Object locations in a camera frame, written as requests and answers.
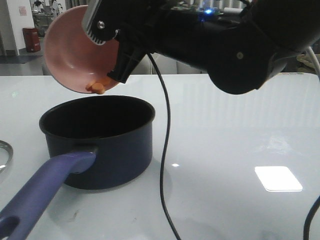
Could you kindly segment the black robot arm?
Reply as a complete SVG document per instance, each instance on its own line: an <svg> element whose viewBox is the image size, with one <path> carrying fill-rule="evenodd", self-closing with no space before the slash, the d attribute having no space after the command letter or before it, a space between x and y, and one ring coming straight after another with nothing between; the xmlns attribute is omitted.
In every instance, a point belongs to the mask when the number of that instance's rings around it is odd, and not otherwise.
<svg viewBox="0 0 320 240"><path fill-rule="evenodd" d="M259 89L319 39L320 3L259 0L227 16L183 0L93 0L82 28L96 45L118 41L107 74L117 82L158 53L206 71L217 88L239 95Z"/></svg>

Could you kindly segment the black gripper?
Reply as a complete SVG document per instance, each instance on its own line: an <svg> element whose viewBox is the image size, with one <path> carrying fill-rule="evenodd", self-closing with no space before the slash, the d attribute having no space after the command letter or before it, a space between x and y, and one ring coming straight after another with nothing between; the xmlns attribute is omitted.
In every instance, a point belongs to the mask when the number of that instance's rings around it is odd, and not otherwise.
<svg viewBox="0 0 320 240"><path fill-rule="evenodd" d="M107 76L123 84L152 53L206 71L233 95L259 89L277 71L276 46L257 25L178 0L93 0L82 28L96 45L119 43Z"/></svg>

